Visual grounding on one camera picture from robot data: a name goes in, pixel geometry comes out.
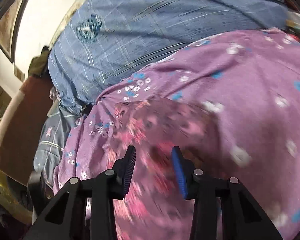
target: framed picture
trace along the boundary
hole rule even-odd
[[[0,19],[0,48],[14,62],[18,29],[28,0],[15,0]]]

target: blue bedsheet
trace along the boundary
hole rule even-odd
[[[105,88],[201,38],[284,28],[282,0],[86,0],[60,35],[49,72],[78,114]]]

